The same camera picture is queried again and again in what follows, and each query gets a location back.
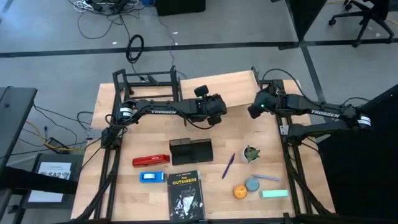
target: black office chair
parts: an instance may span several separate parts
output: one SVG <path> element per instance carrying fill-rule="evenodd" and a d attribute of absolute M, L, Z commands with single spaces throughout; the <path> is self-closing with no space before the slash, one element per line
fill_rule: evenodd
<path fill-rule="evenodd" d="M 390 1 L 391 0 L 364 0 L 364 2 L 371 1 L 373 3 L 373 7 L 369 8 L 357 1 L 354 0 L 346 0 L 344 2 L 345 4 L 345 9 L 349 11 L 354 4 L 358 8 L 360 8 L 361 11 L 359 12 L 347 12 L 347 13 L 342 13 L 338 15 L 334 15 L 330 20 L 329 20 L 329 25 L 335 25 L 336 24 L 336 18 L 339 17 L 351 17 L 351 16 L 361 16 L 363 17 L 362 21 L 359 23 L 362 25 L 362 29 L 359 32 L 358 38 L 355 40 L 353 43 L 353 47 L 357 47 L 361 44 L 361 38 L 363 35 L 363 32 L 368 26 L 369 20 L 374 20 L 377 22 L 381 27 L 383 27 L 389 34 L 390 37 L 387 39 L 387 43 L 390 44 L 392 42 L 392 38 L 394 37 L 394 33 L 391 30 L 391 28 L 386 24 L 386 19 L 387 19 L 387 14 L 389 12 L 389 7 L 390 7 Z"/>

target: red stapler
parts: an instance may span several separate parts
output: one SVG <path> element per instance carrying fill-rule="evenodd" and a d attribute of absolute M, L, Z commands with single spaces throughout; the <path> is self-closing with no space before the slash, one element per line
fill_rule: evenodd
<path fill-rule="evenodd" d="M 132 160 L 133 167 L 145 167 L 164 164 L 170 162 L 170 156 L 168 155 L 154 155 L 135 158 Z"/>

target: succulent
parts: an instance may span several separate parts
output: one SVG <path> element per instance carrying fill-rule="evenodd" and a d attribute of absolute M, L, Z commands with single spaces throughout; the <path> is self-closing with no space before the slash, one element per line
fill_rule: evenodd
<path fill-rule="evenodd" d="M 248 159 L 248 162 L 251 162 L 259 157 L 260 150 L 253 148 L 251 146 L 247 146 L 244 152 L 244 156 Z"/>

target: book cover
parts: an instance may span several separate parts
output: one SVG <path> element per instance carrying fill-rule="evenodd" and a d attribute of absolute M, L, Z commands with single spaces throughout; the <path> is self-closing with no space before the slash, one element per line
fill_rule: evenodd
<path fill-rule="evenodd" d="M 172 222 L 205 219 L 205 205 L 197 170 L 167 177 L 169 214 Z"/>

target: floor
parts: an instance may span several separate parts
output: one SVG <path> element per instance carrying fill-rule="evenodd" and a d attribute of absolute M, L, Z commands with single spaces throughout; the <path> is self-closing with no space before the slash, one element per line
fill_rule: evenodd
<path fill-rule="evenodd" d="M 112 49 L 127 45 L 123 26 L 113 25 L 101 39 L 83 38 L 76 26 L 81 15 L 67 0 L 36 0 L 27 4 L 23 0 L 0 0 L 0 55 L 13 52 L 51 52 L 81 49 Z M 341 3 L 327 4 L 311 26 L 306 41 L 350 40 L 356 38 L 360 26 L 358 18 L 341 18 L 329 27 L 328 20 L 343 12 Z M 168 30 L 159 22 L 154 8 L 148 7 L 135 16 L 126 17 L 131 34 L 140 34 L 146 46 L 170 45 Z M 389 18 L 398 20 L 391 12 Z M 160 18 L 169 26 L 170 35 L 178 45 L 226 44 L 245 42 L 297 41 L 285 1 L 271 3 L 266 0 L 207 1 L 206 11 Z M 398 34 L 398 26 L 388 22 Z M 104 34 L 109 21 L 103 16 L 85 12 L 80 23 L 82 32 L 90 37 Z M 386 38 L 387 34 L 370 23 L 364 39 Z M 398 83 L 396 57 L 398 44 L 364 44 L 308 47 L 314 70 L 304 57 L 302 49 L 278 50 L 277 47 L 227 47 L 222 49 L 176 50 L 174 64 L 188 78 L 248 70 L 255 66 L 260 73 L 270 68 L 289 71 L 309 98 L 326 99 L 342 103 L 352 96 L 374 98 Z M 167 50 L 144 52 L 136 63 L 138 72 L 168 70 L 172 59 Z M 28 86 L 38 89 L 35 104 L 66 116 L 75 117 L 79 111 L 93 111 L 100 83 L 111 82 L 111 73 L 130 66 L 123 53 L 80 54 L 40 57 L 0 57 L 1 86 Z M 272 73 L 269 78 L 289 78 L 283 73 Z M 352 101 L 354 105 L 363 102 Z M 77 123 L 49 114 L 58 124 L 76 132 L 78 141 L 85 131 Z M 74 142 L 72 134 L 51 124 L 32 110 L 29 121 L 41 129 L 48 126 L 49 136 L 65 144 Z M 312 117 L 314 123 L 322 119 Z M 21 139 L 40 144 L 39 139 L 25 131 Z M 18 141 L 14 152 L 41 149 Z M 30 169 L 35 154 L 13 156 L 9 165 Z M 12 198 L 16 203 L 18 197 Z M 1 223 L 10 223 L 13 215 L 5 214 Z M 70 210 L 28 210 L 23 223 L 57 223 L 70 218 Z"/>

